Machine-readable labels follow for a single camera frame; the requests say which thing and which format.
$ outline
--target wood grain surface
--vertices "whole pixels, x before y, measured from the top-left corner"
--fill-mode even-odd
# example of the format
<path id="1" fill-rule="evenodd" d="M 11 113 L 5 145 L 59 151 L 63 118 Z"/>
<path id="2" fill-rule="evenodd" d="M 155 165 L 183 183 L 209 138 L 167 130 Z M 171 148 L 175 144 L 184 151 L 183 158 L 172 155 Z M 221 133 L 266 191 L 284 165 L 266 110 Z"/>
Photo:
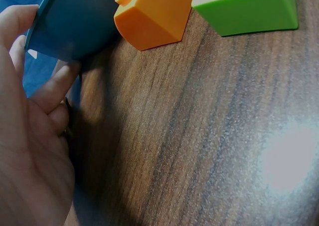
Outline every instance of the wood grain surface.
<path id="1" fill-rule="evenodd" d="M 192 11 L 181 43 L 86 63 L 66 225 L 317 225 L 319 4 L 297 3 L 297 31 L 222 38 Z"/>

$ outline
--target green toy block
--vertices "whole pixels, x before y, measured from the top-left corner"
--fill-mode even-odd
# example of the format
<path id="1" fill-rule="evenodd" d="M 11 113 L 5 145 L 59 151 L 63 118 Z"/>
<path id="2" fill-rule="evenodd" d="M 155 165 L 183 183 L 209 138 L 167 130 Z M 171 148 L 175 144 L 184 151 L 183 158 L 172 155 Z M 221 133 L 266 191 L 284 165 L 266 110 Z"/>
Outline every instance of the green toy block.
<path id="1" fill-rule="evenodd" d="M 295 0 L 193 0 L 221 36 L 298 28 Z"/>

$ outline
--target finger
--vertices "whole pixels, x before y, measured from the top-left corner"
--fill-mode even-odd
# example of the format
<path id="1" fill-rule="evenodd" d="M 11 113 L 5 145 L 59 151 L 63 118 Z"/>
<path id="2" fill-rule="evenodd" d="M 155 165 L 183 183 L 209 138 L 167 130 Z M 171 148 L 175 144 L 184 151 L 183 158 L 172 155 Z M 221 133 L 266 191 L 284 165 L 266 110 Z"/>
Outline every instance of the finger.
<path id="1" fill-rule="evenodd" d="M 13 43 L 10 49 L 10 56 L 17 72 L 19 79 L 22 81 L 24 72 L 24 43 L 25 35 L 19 36 Z"/>
<path id="2" fill-rule="evenodd" d="M 68 107 L 65 103 L 60 103 L 59 106 L 48 115 L 48 117 L 53 123 L 56 134 L 61 135 L 69 123 Z"/>
<path id="3" fill-rule="evenodd" d="M 0 43 L 7 50 L 15 38 L 28 30 L 35 18 L 38 5 L 12 5 L 0 13 Z"/>
<path id="4" fill-rule="evenodd" d="M 69 154 L 69 145 L 68 145 L 66 138 L 64 136 L 60 136 L 59 140 L 61 142 L 62 150 L 65 152 L 66 155 L 68 155 Z"/>
<path id="5" fill-rule="evenodd" d="M 49 114 L 63 100 L 79 71 L 78 63 L 65 65 L 31 96 L 31 100 Z"/>

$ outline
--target orange toy block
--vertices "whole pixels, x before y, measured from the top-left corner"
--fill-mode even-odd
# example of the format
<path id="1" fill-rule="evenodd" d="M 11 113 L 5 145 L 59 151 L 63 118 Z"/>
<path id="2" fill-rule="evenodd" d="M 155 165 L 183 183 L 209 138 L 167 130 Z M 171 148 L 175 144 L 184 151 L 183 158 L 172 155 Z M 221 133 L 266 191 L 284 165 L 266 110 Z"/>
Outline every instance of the orange toy block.
<path id="1" fill-rule="evenodd" d="M 192 0 L 115 0 L 115 25 L 137 50 L 182 40 Z"/>

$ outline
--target hand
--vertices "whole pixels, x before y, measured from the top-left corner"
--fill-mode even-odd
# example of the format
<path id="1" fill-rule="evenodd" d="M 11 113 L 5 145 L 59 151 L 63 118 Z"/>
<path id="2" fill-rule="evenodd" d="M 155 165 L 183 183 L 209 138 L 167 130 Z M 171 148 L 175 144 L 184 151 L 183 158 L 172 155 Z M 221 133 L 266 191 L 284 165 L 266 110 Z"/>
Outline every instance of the hand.
<path id="1" fill-rule="evenodd" d="M 74 171 L 61 137 L 68 111 L 61 102 L 79 66 L 64 66 L 26 98 L 25 36 L 14 40 L 31 27 L 37 9 L 11 6 L 0 14 L 1 225 L 61 226 L 73 197 Z"/>

